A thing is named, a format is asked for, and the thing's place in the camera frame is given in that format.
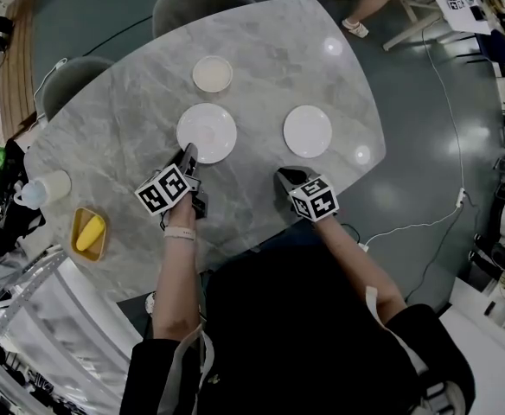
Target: white bracelet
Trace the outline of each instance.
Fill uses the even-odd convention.
[[[164,229],[164,238],[172,239],[190,239],[195,241],[195,231],[187,229],[186,227],[166,227]]]

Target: wooden floor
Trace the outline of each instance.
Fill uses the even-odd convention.
[[[33,123],[35,118],[32,71],[34,3],[35,0],[15,0],[6,12],[15,27],[0,67],[1,125],[5,140],[23,128],[22,122]]]

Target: black and white marker cube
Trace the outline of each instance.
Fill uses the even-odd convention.
[[[150,215],[172,209],[191,187],[175,164],[171,164],[141,184],[135,195]]]
[[[318,221],[339,210],[333,187],[324,176],[310,180],[289,193],[301,217]]]

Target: gray marble tabletop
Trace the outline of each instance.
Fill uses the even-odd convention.
[[[220,55],[233,80],[219,94],[195,87],[191,71],[205,55]],[[380,117],[351,47],[316,0],[274,0],[209,16],[164,35],[101,74],[68,103],[25,158],[30,176],[64,169],[71,193],[43,208],[55,237],[71,253],[74,210],[96,209],[108,223],[104,257],[72,258],[115,300],[155,289],[163,249],[159,217],[134,191],[178,150],[176,125],[192,105],[224,107],[237,143],[223,161],[199,166],[209,194],[198,223],[197,268],[216,265],[284,230],[297,218],[276,196],[274,173],[308,165],[337,193],[385,156]],[[303,159],[286,146],[283,124],[298,105],[329,116],[330,147]]]

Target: concrete floor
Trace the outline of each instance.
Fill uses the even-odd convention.
[[[40,0],[35,16],[35,81],[41,81],[63,56],[84,54],[118,30],[149,15],[155,1]],[[355,5],[353,0],[319,1],[336,22]],[[387,141],[385,160],[339,196],[342,220],[358,229],[362,241],[395,227],[440,219],[454,208],[460,188],[456,137],[443,90],[421,38],[388,53],[380,46],[407,23],[404,10],[392,2],[367,21],[371,30],[368,38],[346,35],[368,77]],[[442,32],[444,24],[438,23],[426,30],[425,37],[435,38]],[[119,60],[150,39],[148,21],[95,54]],[[454,58],[475,48],[474,41],[447,46],[429,43],[458,125],[465,188],[480,205],[478,227],[484,229],[498,183],[492,166],[503,153],[501,103],[495,77],[488,63],[466,65],[462,59]],[[454,277],[468,267],[466,257],[471,248],[474,218],[475,210],[465,207],[411,303],[428,303],[434,309],[446,304]],[[370,254],[407,294],[419,283],[450,223],[447,220],[434,227],[381,237],[370,245]]]

